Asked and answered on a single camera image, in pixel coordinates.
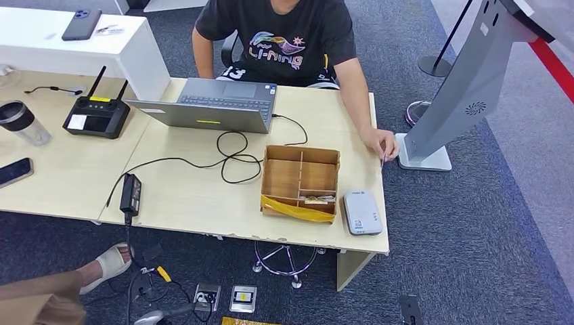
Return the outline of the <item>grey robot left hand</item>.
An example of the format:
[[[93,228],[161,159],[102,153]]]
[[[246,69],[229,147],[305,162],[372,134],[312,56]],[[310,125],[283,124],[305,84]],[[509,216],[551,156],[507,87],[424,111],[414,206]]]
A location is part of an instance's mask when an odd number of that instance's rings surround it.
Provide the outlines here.
[[[183,306],[175,308],[175,309],[170,309],[170,310],[164,311],[164,318],[172,318],[172,317],[191,313],[195,310],[195,306],[196,305],[193,303],[188,303],[187,305],[183,305]]]

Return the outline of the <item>person's left hand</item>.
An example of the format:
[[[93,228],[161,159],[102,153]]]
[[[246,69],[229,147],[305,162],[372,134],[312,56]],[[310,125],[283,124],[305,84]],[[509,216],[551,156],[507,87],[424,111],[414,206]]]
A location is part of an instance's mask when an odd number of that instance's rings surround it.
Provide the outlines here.
[[[399,155],[399,145],[391,131],[366,127],[359,132],[359,136],[362,142],[384,163],[394,160]]]

